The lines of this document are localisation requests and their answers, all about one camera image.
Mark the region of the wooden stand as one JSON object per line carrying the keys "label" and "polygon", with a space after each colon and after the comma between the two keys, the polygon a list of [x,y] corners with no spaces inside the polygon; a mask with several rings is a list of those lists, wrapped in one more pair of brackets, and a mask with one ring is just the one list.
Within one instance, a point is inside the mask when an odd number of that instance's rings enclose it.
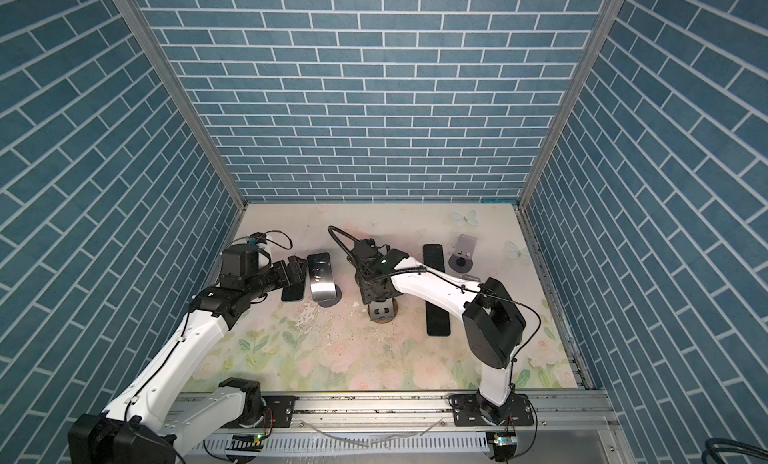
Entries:
{"label": "wooden stand", "polygon": [[384,301],[373,301],[368,304],[369,318],[378,324],[391,322],[398,313],[398,304],[395,298]]}

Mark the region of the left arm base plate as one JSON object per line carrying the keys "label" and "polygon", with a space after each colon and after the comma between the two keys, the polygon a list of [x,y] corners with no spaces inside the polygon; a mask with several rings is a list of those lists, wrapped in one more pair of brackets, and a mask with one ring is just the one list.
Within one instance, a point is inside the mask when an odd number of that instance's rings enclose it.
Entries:
{"label": "left arm base plate", "polygon": [[262,418],[253,426],[239,424],[237,420],[227,422],[222,429],[287,429],[291,427],[298,397],[288,394],[262,396]]}

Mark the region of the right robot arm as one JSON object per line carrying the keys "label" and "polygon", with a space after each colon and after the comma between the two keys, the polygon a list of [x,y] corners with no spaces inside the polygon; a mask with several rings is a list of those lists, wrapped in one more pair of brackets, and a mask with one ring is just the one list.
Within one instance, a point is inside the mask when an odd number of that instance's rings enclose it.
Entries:
{"label": "right robot arm", "polygon": [[451,276],[397,249],[355,267],[367,304],[412,295],[461,320],[469,349],[481,364],[478,412],[491,425],[506,422],[514,401],[514,362],[527,322],[503,283],[495,278],[477,282]]}

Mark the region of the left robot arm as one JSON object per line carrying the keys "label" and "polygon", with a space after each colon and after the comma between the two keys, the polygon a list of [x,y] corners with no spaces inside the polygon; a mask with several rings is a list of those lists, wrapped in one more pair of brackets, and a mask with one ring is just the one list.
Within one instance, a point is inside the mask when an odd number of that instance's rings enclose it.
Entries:
{"label": "left robot arm", "polygon": [[181,463],[227,423],[270,427],[255,380],[226,378],[203,402],[170,419],[172,404],[211,349],[257,298],[306,280],[306,259],[274,261],[268,244],[234,244],[222,253],[216,284],[192,298],[185,317],[147,367],[100,412],[80,416],[67,439],[74,463]]}

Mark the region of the teal phone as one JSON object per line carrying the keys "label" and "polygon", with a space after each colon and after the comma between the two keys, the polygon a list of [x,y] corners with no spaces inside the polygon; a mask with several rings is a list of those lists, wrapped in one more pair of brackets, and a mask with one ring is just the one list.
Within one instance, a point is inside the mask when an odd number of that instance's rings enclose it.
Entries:
{"label": "teal phone", "polygon": [[282,302],[300,302],[304,299],[306,281],[302,280],[282,289]]}

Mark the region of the black phone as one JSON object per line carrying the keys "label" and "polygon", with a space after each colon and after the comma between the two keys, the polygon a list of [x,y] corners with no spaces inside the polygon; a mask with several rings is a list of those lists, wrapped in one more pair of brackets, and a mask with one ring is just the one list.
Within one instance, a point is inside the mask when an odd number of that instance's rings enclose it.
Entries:
{"label": "black phone", "polygon": [[425,303],[426,332],[431,337],[446,337],[451,334],[450,314],[431,303]]}
{"label": "black phone", "polygon": [[445,271],[444,249],[441,244],[424,244],[422,246],[423,264],[440,272]]}

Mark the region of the purple phone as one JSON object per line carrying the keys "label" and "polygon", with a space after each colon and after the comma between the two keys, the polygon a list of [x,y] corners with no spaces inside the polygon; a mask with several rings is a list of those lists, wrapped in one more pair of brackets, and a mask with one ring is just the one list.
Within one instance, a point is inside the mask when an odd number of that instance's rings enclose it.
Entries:
{"label": "purple phone", "polygon": [[337,302],[338,292],[330,254],[328,252],[309,254],[307,260],[312,299],[326,307],[334,305]]}

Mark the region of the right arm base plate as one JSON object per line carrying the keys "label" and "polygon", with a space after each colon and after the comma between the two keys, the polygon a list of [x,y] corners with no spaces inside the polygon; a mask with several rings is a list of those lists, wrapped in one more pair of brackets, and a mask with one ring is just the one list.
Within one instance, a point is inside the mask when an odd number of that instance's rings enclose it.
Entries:
{"label": "right arm base plate", "polygon": [[512,393],[501,406],[479,392],[451,394],[447,398],[457,427],[531,426],[535,423],[532,405],[525,394]]}

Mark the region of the grey stand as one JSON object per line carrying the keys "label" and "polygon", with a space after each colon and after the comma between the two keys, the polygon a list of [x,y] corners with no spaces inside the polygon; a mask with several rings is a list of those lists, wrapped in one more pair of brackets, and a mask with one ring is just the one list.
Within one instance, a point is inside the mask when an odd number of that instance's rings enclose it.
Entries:
{"label": "grey stand", "polygon": [[473,256],[477,238],[460,234],[456,240],[454,252],[449,258],[449,267],[458,273],[468,273],[474,264]]}

